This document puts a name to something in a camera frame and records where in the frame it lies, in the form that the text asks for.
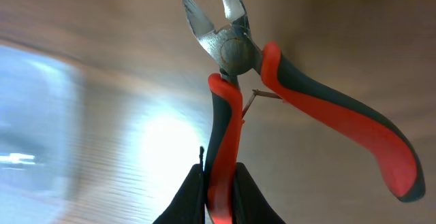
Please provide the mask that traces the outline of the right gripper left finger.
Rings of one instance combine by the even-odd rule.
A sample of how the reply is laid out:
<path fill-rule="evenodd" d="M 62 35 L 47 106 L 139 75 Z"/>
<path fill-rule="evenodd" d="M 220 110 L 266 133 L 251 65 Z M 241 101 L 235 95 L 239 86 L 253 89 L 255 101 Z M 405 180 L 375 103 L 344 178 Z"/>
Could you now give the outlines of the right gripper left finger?
<path fill-rule="evenodd" d="M 201 146 L 200 162 L 191 167 L 169 206 L 153 224 L 205 224 L 203 155 Z"/>

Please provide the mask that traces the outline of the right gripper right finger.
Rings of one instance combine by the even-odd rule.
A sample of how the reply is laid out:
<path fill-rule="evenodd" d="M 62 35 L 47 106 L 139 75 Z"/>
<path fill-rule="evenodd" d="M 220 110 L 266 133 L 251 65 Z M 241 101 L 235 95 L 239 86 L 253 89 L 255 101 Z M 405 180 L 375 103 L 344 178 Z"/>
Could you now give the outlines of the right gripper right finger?
<path fill-rule="evenodd" d="M 285 224 L 240 162 L 236 164 L 232 185 L 232 215 L 235 224 Z"/>

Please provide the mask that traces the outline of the red black cutting pliers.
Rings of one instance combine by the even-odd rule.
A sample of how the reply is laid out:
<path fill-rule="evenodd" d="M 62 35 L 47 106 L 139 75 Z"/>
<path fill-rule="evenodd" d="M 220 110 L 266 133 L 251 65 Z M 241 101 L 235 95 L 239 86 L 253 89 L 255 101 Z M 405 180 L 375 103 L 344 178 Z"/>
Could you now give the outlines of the red black cutting pliers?
<path fill-rule="evenodd" d="M 270 42 L 258 47 L 243 0 L 222 0 L 229 24 L 216 29 L 194 0 L 182 0 L 198 43 L 219 66 L 208 77 L 213 100 L 213 128 L 204 164 L 204 196 L 214 223 L 232 222 L 232 185 L 243 118 L 238 77 L 256 71 L 265 96 L 285 103 L 367 149 L 375 158 L 388 190 L 401 202 L 415 202 L 426 192 L 418 155 L 399 128 L 373 108 L 303 74 Z"/>

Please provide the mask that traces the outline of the clear plastic container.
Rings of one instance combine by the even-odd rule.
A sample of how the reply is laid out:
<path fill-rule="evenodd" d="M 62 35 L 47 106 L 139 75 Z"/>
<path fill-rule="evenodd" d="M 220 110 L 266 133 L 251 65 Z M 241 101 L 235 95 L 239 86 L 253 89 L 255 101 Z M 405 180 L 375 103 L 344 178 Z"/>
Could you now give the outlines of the clear plastic container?
<path fill-rule="evenodd" d="M 1 223 L 55 223 L 76 193 L 83 77 L 1 46 Z"/>

